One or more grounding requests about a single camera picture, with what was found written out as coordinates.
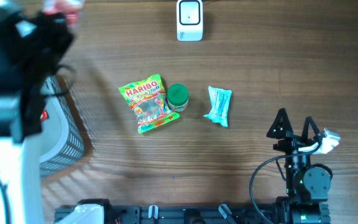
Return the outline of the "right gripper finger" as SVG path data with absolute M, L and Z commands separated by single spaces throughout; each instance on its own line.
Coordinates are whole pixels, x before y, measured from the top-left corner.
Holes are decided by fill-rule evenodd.
M 280 108 L 266 134 L 267 138 L 285 139 L 293 137 L 293 130 L 285 108 Z
M 314 132 L 314 136 L 312 138 L 308 137 L 309 129 L 312 129 Z M 319 129 L 314 122 L 313 118 L 311 116 L 308 116 L 305 118 L 305 122 L 303 125 L 303 130 L 301 134 L 301 142 L 302 143 L 316 143 L 319 141 Z

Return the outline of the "teal tissue packet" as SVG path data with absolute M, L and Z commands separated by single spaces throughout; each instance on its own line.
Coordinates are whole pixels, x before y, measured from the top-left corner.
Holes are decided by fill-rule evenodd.
M 210 119 L 213 123 L 219 123 L 221 126 L 227 128 L 227 117 L 232 91 L 209 86 L 208 92 L 211 110 L 208 114 L 205 114 L 204 117 Z

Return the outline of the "green lid jar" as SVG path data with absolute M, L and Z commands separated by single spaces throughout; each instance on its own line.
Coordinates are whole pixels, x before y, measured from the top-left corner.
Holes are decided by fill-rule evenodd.
M 185 85 L 174 84 L 167 91 L 167 101 L 169 107 L 176 111 L 182 112 L 188 107 L 189 91 Z

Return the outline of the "green Haribo candy bag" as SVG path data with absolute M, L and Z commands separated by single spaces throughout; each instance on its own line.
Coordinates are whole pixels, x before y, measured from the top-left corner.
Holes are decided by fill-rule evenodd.
M 119 87 L 119 92 L 134 112 L 139 134 L 180 117 L 168 106 L 167 92 L 159 74 Z

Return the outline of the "grey plastic shopping basket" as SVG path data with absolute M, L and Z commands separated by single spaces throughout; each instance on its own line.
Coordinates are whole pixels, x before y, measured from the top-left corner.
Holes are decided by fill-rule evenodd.
M 40 178 L 74 164 L 85 153 L 82 137 L 65 98 L 47 98 L 44 109 L 49 119 L 40 121 L 42 132 L 35 137 L 40 150 Z

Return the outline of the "red stick sachet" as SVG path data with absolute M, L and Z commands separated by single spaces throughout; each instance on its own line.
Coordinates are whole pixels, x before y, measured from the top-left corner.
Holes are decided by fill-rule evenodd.
M 41 117 L 40 117 L 40 120 L 45 121 L 45 120 L 48 120 L 48 119 L 49 119 L 49 115 L 48 115 L 47 110 L 43 110 L 42 114 L 41 114 Z

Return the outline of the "red white candy packet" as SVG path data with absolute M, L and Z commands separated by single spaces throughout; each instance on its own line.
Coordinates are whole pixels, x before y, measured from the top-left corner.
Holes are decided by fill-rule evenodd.
M 46 14 L 62 13 L 73 26 L 78 22 L 84 4 L 85 0 L 44 0 L 42 11 Z

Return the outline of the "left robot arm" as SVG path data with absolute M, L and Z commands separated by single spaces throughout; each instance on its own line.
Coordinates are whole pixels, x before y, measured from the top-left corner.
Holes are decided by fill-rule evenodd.
M 0 1 L 0 223 L 43 223 L 41 178 L 85 154 L 56 78 L 76 75 L 61 62 L 73 40 L 64 13 Z

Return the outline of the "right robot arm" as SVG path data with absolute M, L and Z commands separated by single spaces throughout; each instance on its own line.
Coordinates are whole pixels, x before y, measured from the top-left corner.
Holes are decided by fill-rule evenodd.
M 273 149 L 285 154 L 283 176 L 287 195 L 277 197 L 271 221 L 273 223 L 330 223 L 325 202 L 331 188 L 333 172 L 323 164 L 312 164 L 311 155 L 320 154 L 331 137 L 328 130 L 320 131 L 312 117 L 307 117 L 302 134 L 293 132 L 287 111 L 279 109 L 268 138 L 277 139 Z

